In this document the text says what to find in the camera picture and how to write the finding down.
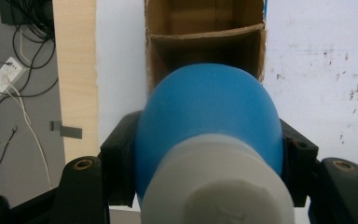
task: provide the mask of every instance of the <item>cardboard divider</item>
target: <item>cardboard divider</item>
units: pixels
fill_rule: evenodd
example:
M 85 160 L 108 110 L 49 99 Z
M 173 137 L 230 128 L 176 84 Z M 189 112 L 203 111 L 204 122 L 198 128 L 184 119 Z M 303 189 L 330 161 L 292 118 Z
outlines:
M 263 78 L 263 0 L 147 0 L 148 89 L 193 63 L 221 63 Z

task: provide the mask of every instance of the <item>electrical wire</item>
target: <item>electrical wire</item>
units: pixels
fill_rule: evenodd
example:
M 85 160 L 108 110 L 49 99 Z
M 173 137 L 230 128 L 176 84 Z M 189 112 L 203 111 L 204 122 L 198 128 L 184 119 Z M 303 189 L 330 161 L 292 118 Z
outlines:
M 31 126 L 31 120 L 29 119 L 29 116 L 28 116 L 27 112 L 25 111 L 24 102 L 22 101 L 22 98 L 21 98 L 21 95 L 20 95 L 19 91 L 17 91 L 17 89 L 10 83 L 10 81 L 9 81 L 7 84 L 8 84 L 9 87 L 10 87 L 11 89 L 13 89 L 13 90 L 17 93 L 17 95 L 19 96 L 20 102 L 18 102 L 18 101 L 16 100 L 16 98 L 15 98 L 13 95 L 11 95 L 10 92 L 7 90 L 7 94 L 9 94 L 10 97 L 12 97 L 16 102 L 18 102 L 18 103 L 20 104 L 20 107 L 21 107 L 22 112 L 23 112 L 23 115 L 24 115 L 25 123 L 27 124 L 29 130 L 30 130 L 31 133 L 33 134 L 34 140 L 36 141 L 37 146 L 38 146 L 39 151 L 40 151 L 40 154 L 41 154 L 41 156 L 42 156 L 43 163 L 44 163 L 45 168 L 46 168 L 46 174 L 47 174 L 47 177 L 48 177 L 48 186 L 49 186 L 50 189 L 52 189 L 52 184 L 51 184 L 50 174 L 49 174 L 49 171 L 48 171 L 48 163 L 47 163 L 47 160 L 46 160 L 46 156 L 45 156 L 45 153 L 44 153 L 44 151 L 43 151 L 43 149 L 42 149 L 42 146 L 40 145 L 39 139 L 37 138 L 36 133 L 34 132 L 34 129 L 33 129 L 32 126 Z
M 27 57 L 25 57 L 25 55 L 22 53 L 22 30 L 20 30 L 20 54 L 22 58 L 24 58 L 25 61 L 27 61 L 27 63 L 31 63 L 31 61 Z
M 4 152 L 2 153 L 2 156 L 1 156 L 1 159 L 0 159 L 0 165 L 2 164 L 2 161 L 3 161 L 4 157 L 5 157 L 6 152 L 7 152 L 8 144 L 10 143 L 10 141 L 13 138 L 14 134 L 16 133 L 16 131 L 17 131 L 17 127 L 12 129 L 11 136 L 9 137 L 9 139 L 8 139 L 6 145 L 5 145 L 5 148 L 4 148 Z
M 17 51 L 16 51 L 16 48 L 15 48 L 15 36 L 19 32 L 21 27 L 20 26 L 16 26 L 16 27 L 17 27 L 16 31 L 14 32 L 13 37 L 12 37 L 12 45 L 13 45 L 13 49 L 14 49 L 14 52 L 15 52 L 17 58 L 20 58 L 18 53 L 17 53 Z M 19 88 L 19 92 L 22 92 L 27 87 L 27 85 L 28 85 L 28 83 L 30 81 L 33 69 L 38 69 L 38 68 L 42 68 L 42 67 L 46 66 L 51 61 L 52 57 L 54 56 L 55 48 L 56 48 L 55 41 L 53 41 L 53 50 L 51 51 L 51 54 L 48 57 L 48 59 L 43 64 L 38 65 L 38 66 L 34 66 L 34 61 L 35 61 L 37 55 L 41 52 L 42 48 L 45 46 L 46 43 L 47 43 L 47 41 L 44 41 L 44 42 L 42 42 L 40 44 L 36 54 L 34 55 L 33 59 L 31 60 L 31 64 L 28 66 L 29 71 L 28 71 L 28 74 L 27 74 L 27 78 L 26 78 L 25 83 L 23 84 L 23 86 L 21 88 Z M 56 78 L 55 81 L 50 86 L 48 86 L 44 91 L 41 91 L 41 92 L 38 92 L 38 93 L 32 93 L 32 94 L 23 94 L 22 97 L 36 97 L 36 96 L 42 95 L 42 94 L 50 91 L 57 83 L 58 83 L 58 78 Z M 18 96 L 16 96 L 15 92 L 11 92 L 11 94 L 13 96 L 15 96 L 15 97 L 18 97 Z

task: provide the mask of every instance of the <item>white wall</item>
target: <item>white wall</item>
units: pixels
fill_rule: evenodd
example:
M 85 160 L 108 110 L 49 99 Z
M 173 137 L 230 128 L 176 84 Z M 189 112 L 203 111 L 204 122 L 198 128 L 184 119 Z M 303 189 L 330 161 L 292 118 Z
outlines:
M 142 0 L 97 3 L 100 143 L 146 101 Z M 280 117 L 320 147 L 358 163 L 358 1 L 268 1 L 264 86 Z M 306 210 L 296 223 L 307 223 Z

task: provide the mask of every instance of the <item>white cable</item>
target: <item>white cable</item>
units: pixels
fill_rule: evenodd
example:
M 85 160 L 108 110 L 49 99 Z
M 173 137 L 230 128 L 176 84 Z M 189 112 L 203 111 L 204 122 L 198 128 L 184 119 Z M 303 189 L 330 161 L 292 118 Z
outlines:
M 34 129 L 31 127 L 31 120 L 29 119 L 29 116 L 28 116 L 27 112 L 25 111 L 24 102 L 22 101 L 22 98 L 21 98 L 21 96 L 20 96 L 20 93 L 17 91 L 17 89 L 16 89 L 10 82 L 8 82 L 7 84 L 8 84 L 8 85 L 17 93 L 17 95 L 19 96 L 20 106 L 21 106 L 22 112 L 23 112 L 23 114 L 24 114 L 25 123 L 28 125 L 28 128 L 30 129 L 31 133 L 32 133 L 33 136 L 34 136 L 34 140 L 36 141 L 37 146 L 39 147 L 40 154 L 42 155 L 42 158 L 43 158 L 43 163 L 45 164 L 46 174 L 47 174 L 47 176 L 48 176 L 48 185 L 49 185 L 49 188 L 52 189 L 51 180 L 50 180 L 50 175 L 49 175 L 49 173 L 48 173 L 48 163 L 47 163 L 47 161 L 46 161 L 45 153 L 43 152 L 42 146 L 40 145 L 39 139 L 37 138 L 37 136 L 36 136 L 36 134 L 35 134 L 35 132 L 34 132 Z M 17 101 L 17 99 L 16 99 L 7 89 L 6 89 L 6 92 L 7 92 L 7 94 L 9 94 L 16 102 L 19 102 L 19 101 Z
M 13 142 L 14 140 L 20 138 L 23 134 L 26 133 L 26 131 L 28 131 L 28 130 L 24 130 L 24 131 L 22 131 L 22 133 L 16 134 L 16 136 L 13 137 L 10 141 L 6 141 L 6 142 L 0 144 L 0 147 L 5 146 L 6 144 L 11 143 L 11 142 Z
M 22 53 L 22 30 L 20 30 L 20 54 L 22 58 L 24 58 L 25 61 L 27 61 L 27 63 L 31 63 L 31 61 L 27 57 L 25 57 L 25 55 Z

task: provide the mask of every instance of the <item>black plastic bracket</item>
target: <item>black plastic bracket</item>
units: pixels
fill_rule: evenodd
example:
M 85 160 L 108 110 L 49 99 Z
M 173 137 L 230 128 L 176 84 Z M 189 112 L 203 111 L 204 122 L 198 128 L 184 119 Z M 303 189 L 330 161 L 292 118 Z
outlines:
M 99 157 L 110 205 L 132 207 L 135 196 L 133 144 L 141 113 L 125 116 L 101 145 Z

